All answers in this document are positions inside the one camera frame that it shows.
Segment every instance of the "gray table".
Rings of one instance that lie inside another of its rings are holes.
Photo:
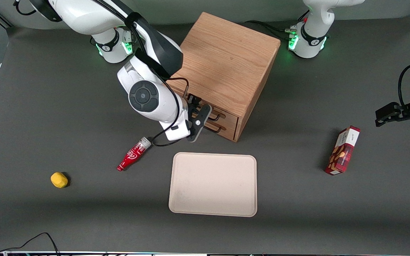
[[[287,26],[289,23],[278,23]],[[249,24],[258,30],[263,28]],[[190,26],[159,27],[178,42]],[[410,255],[410,124],[374,126],[410,64],[410,17],[337,21],[314,59],[280,49],[238,143],[209,131],[115,167],[155,121],[71,30],[9,31],[0,69],[0,249],[47,231],[62,251]],[[410,71],[404,84],[410,98]],[[339,130],[362,129],[348,171],[323,172]],[[252,218],[169,211],[177,152],[251,154]],[[66,189],[53,172],[72,177]],[[27,250],[51,250],[37,239]]]

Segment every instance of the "red box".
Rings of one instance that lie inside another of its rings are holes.
[[[337,175],[346,171],[359,134],[360,129],[354,126],[340,132],[332,156],[328,160],[326,173]]]

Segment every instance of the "drawer handle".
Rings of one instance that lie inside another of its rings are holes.
[[[218,114],[215,118],[208,118],[210,121],[218,121],[218,119],[221,117],[221,114]]]
[[[221,129],[222,129],[222,127],[219,127],[219,129],[215,131],[215,130],[213,130],[213,129],[211,129],[211,128],[208,128],[208,127],[206,127],[206,126],[204,126],[204,128],[207,129],[207,130],[209,130],[209,131],[212,132],[212,133],[218,133],[218,132],[220,132]]]

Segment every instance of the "yellow toy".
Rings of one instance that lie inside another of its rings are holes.
[[[54,174],[52,174],[50,180],[52,181],[53,185],[57,188],[64,188],[65,186],[67,186],[67,183],[69,182],[67,177],[59,172],[55,172]]]

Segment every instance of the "plastic tray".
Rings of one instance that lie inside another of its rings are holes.
[[[256,159],[250,155],[177,153],[169,208],[175,213],[254,216]]]

